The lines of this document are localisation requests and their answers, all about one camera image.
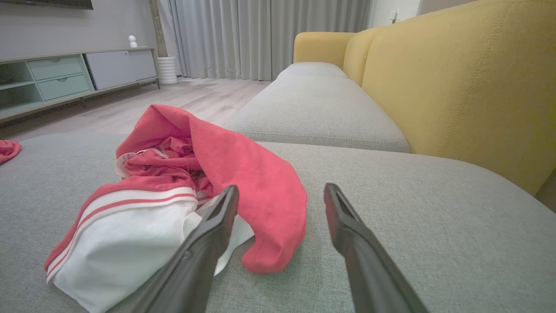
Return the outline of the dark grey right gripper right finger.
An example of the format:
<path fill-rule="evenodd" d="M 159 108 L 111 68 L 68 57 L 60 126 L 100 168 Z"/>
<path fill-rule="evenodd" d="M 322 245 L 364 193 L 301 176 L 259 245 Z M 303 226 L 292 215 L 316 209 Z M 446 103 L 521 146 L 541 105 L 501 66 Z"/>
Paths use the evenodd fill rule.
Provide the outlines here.
<path fill-rule="evenodd" d="M 345 260 L 357 313 L 426 313 L 401 270 L 367 228 L 339 186 L 324 188 L 331 241 Z"/>

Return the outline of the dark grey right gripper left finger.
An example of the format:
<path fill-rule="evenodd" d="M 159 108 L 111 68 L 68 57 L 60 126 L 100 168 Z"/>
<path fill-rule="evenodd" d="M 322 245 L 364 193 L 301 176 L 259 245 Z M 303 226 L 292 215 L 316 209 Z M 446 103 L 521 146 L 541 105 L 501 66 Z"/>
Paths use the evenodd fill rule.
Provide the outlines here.
<path fill-rule="evenodd" d="M 230 243 L 237 186 L 227 186 L 200 224 L 155 276 L 134 313 L 204 313 L 218 259 Z"/>

